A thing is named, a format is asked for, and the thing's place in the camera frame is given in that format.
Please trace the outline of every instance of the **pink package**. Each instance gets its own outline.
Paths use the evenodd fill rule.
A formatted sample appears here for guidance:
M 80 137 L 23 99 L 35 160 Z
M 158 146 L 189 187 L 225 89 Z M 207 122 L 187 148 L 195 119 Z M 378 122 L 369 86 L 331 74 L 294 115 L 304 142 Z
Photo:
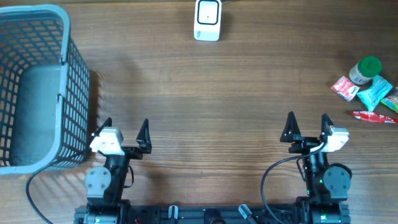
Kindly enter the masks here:
M 341 77 L 331 87 L 335 93 L 339 94 L 346 101 L 351 101 L 359 90 L 359 87 L 352 83 L 348 78 Z

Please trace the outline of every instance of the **plastic bottle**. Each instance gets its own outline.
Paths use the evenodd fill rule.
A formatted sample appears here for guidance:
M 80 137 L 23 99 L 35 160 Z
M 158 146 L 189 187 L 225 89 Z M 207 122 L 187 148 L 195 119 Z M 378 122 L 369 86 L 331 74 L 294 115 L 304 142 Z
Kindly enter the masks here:
M 349 71 L 349 79 L 363 85 L 372 80 L 382 70 L 381 61 L 375 56 L 366 56 Z

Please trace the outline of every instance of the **green lid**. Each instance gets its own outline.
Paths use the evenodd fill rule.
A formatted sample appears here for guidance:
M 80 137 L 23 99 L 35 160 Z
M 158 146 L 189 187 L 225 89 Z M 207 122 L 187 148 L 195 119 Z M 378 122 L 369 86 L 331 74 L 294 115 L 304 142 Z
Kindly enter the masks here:
M 366 78 L 373 78 L 381 72 L 381 61 L 375 56 L 366 56 L 358 63 L 358 70 Z

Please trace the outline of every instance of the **gray plastic bin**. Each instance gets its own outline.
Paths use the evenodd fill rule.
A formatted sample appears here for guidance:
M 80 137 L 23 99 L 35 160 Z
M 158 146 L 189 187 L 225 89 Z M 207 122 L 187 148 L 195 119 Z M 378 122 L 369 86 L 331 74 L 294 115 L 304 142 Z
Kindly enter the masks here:
M 61 7 L 0 8 L 0 92 L 0 175 L 31 173 L 86 148 L 90 73 Z

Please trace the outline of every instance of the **wooden table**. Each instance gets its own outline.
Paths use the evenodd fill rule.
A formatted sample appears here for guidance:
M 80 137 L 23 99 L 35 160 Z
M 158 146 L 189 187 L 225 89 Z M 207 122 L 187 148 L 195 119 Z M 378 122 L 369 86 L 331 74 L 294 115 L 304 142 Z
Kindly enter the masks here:
M 382 76 L 398 84 L 396 2 L 230 1 L 219 42 L 193 38 L 194 2 L 62 7 L 91 70 L 91 127 L 110 116 L 131 145 L 150 121 L 152 154 L 131 162 L 135 183 L 123 194 L 132 204 L 261 205 L 264 171 L 291 156 L 279 142 L 287 113 L 305 136 L 318 136 L 328 113 L 350 132 L 329 161 L 353 170 L 353 223 L 396 222 L 398 126 L 354 119 L 347 111 L 364 105 L 330 90 L 365 55 L 379 57 Z M 384 105 L 376 112 L 398 116 Z M 86 203 L 87 170 L 103 162 L 91 156 L 39 175 L 30 187 L 37 206 L 71 223 Z M 42 223 L 26 199 L 27 178 L 1 177 L 0 222 Z M 305 195 L 295 163 L 273 170 L 265 192 L 271 203 Z

